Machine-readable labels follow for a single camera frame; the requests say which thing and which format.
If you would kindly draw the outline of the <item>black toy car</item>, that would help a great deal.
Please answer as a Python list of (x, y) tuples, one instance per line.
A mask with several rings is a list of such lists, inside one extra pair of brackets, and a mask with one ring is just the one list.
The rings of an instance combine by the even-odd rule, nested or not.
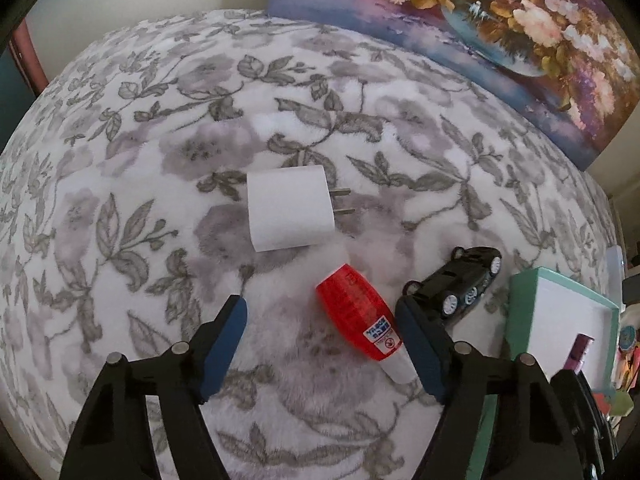
[(422, 281), (408, 281), (402, 294), (412, 298), (430, 320), (449, 328), (474, 309), (502, 267), (493, 247), (455, 247), (450, 259)]

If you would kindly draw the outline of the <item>magenta lead refill case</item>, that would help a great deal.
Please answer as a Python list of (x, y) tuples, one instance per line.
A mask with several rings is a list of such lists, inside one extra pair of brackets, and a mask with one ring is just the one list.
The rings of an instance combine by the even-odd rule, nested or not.
[(568, 352), (568, 356), (563, 365), (564, 370), (570, 370), (575, 375), (582, 371), (587, 353), (594, 339), (586, 334), (578, 334)]

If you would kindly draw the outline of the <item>red white glue bottle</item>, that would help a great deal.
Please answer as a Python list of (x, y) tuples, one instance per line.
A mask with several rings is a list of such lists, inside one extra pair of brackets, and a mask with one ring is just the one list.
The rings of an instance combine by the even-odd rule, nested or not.
[(393, 382), (416, 379), (392, 310), (363, 275), (345, 263), (316, 286), (316, 293), (338, 332)]

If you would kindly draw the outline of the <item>colourful toys pile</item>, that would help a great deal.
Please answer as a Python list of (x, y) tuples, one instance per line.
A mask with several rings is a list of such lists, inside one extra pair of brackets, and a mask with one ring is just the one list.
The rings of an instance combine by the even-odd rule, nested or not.
[(614, 384), (618, 390), (634, 388), (639, 376), (639, 330), (626, 325), (618, 338), (617, 361), (614, 370)]

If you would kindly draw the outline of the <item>white charger cube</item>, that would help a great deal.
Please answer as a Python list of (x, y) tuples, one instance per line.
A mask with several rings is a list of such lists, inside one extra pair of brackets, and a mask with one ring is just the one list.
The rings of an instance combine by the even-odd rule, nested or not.
[(319, 245), (333, 237), (334, 197), (349, 188), (331, 188), (319, 165), (251, 171), (246, 175), (248, 227), (256, 252)]

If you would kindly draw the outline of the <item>white power strip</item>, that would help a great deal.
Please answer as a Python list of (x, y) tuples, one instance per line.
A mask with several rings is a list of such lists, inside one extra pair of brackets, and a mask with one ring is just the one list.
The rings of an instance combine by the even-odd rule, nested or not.
[(608, 298), (621, 307), (623, 302), (623, 281), (626, 278), (626, 263), (623, 249), (613, 245), (605, 252), (608, 269)]

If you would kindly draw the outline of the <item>teal shallow box tray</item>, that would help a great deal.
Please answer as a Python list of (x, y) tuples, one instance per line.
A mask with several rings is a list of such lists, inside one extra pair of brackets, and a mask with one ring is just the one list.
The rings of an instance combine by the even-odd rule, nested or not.
[(548, 377), (564, 365), (579, 334), (592, 338), (584, 366), (590, 388), (613, 391), (620, 306), (547, 268), (500, 278), (477, 311), (454, 329), (488, 356), (532, 354)]

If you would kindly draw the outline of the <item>floral painting canvas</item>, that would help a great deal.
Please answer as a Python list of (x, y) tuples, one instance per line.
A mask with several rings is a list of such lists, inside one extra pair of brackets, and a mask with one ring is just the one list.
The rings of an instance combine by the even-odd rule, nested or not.
[(268, 10), (427, 56), (508, 104), (580, 169), (639, 103), (639, 29), (620, 0), (268, 0)]

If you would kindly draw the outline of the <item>floral grey white blanket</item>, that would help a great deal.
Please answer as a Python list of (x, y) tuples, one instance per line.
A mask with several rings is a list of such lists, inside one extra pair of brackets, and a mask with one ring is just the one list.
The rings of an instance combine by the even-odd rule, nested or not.
[[(256, 252), (246, 175), (311, 165), (350, 189), (333, 237)], [(614, 242), (589, 174), (423, 56), (250, 11), (144, 22), (68, 64), (2, 153), (1, 417), (56, 478), (108, 354), (157, 356), (239, 294), (247, 328), (203, 408), (231, 477), (408, 479), (440, 408), (346, 344), (318, 281), (349, 263), (394, 301), (485, 245), (489, 292), (531, 266), (605, 292)]]

